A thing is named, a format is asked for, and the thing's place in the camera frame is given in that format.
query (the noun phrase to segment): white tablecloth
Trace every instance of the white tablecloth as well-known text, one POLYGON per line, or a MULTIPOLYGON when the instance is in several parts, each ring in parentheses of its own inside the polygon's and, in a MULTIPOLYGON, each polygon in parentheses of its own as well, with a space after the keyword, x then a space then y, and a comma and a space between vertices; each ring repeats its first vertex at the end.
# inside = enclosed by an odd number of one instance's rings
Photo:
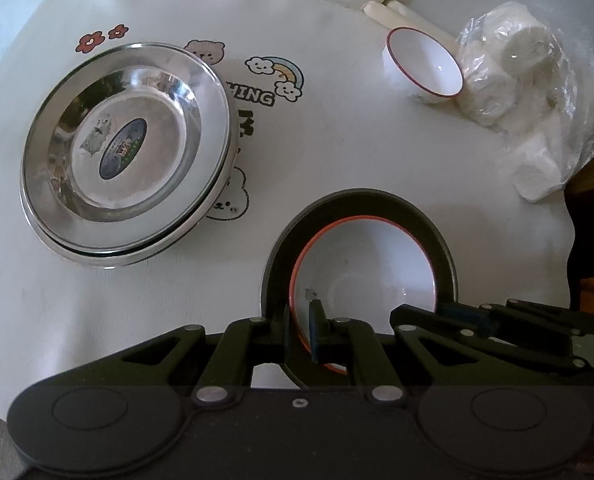
MULTIPOLYGON (((349 187, 398 194, 430 217, 452 251, 461 301, 513 296, 566 306, 573 227, 562 196, 524 202, 496 172, 494 134, 451 106, 391 92, 384 37, 363 13, 321 0, 45 0, 0 65, 0 416, 21 389, 61 370, 183 324, 217 332, 258 314, 264 265, 282 229, 311 202, 349 187), (121 24, 128 31, 111 39, 121 24), (104 42, 76 52, 96 31, 104 42), (217 57, 224 44, 215 70, 253 113, 223 200, 231 205, 131 267, 90 269, 55 256, 27 226, 18 198, 41 102, 107 48, 191 40, 213 42, 199 49, 217 57)), ((256 377, 281 381, 274 372, 256 377)))

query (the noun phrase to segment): circular cap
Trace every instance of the circular cap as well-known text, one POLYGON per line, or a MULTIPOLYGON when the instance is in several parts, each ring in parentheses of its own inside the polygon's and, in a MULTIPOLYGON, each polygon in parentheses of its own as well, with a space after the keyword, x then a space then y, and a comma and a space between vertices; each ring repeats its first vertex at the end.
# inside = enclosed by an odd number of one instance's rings
POLYGON ((181 403, 169 386, 40 383, 8 411, 8 432, 24 460, 58 476, 116 471, 151 457, 181 422, 181 403))
POLYGON ((52 415, 72 430, 99 430, 119 421, 128 410, 125 397, 107 388, 82 388, 61 396, 52 415))
POLYGON ((539 397, 514 388, 481 392, 472 400, 471 407, 481 423, 502 431, 529 430, 546 416, 546 407, 539 397))
POLYGON ((417 416, 453 459, 513 475, 567 462, 585 445, 592 423, 586 404, 565 386, 432 386, 417 416))
POLYGON ((404 397, 404 391, 397 386, 377 386, 372 397, 379 402, 396 402, 404 397))
POLYGON ((197 390, 197 400, 206 404, 215 404, 228 398, 228 391, 221 386, 204 386, 197 390))
POLYGON ((26 141, 30 224, 67 251, 110 256, 207 212, 234 161, 231 100, 207 64, 170 45, 124 45, 77 67, 26 141))

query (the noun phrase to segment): red-rimmed bowl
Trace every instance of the red-rimmed bowl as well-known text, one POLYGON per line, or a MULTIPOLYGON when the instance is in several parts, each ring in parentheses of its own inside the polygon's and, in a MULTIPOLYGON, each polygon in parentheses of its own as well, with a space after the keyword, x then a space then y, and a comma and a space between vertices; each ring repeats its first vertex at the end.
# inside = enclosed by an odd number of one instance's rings
POLYGON ((391 30, 382 58, 386 78, 408 97, 436 104, 456 97, 463 89, 463 74, 452 54, 416 28, 391 30))
POLYGON ((292 269, 288 304, 308 350, 312 300, 322 301, 328 319, 361 319, 392 333, 393 308, 405 303, 433 312, 437 293, 430 259, 413 235, 385 218, 358 215, 317 232, 292 269))

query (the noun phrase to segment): bolt head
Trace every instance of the bolt head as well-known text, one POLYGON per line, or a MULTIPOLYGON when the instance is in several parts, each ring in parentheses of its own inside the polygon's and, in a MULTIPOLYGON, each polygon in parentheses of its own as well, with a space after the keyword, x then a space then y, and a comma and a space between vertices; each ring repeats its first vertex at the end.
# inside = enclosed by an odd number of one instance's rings
POLYGON ((196 397, 206 404, 216 404, 228 398, 228 392, 221 386, 204 386, 197 390, 196 397))
POLYGON ((372 397, 379 402, 395 402, 403 396, 404 391, 398 386, 377 386, 372 391, 372 397))

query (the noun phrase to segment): cloud print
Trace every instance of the cloud print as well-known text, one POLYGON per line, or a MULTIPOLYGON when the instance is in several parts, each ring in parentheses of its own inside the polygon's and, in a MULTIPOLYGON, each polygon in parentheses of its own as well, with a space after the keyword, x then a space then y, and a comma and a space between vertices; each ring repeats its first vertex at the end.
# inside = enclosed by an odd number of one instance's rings
POLYGON ((266 74, 272 75, 274 74, 274 69, 272 66, 274 63, 267 59, 261 59, 260 57, 251 57, 246 62, 247 67, 250 69, 250 72, 253 74, 266 74))
POLYGON ((280 97, 285 97, 291 103, 299 99, 302 94, 301 90, 292 81, 277 81, 274 84, 274 93, 280 97))

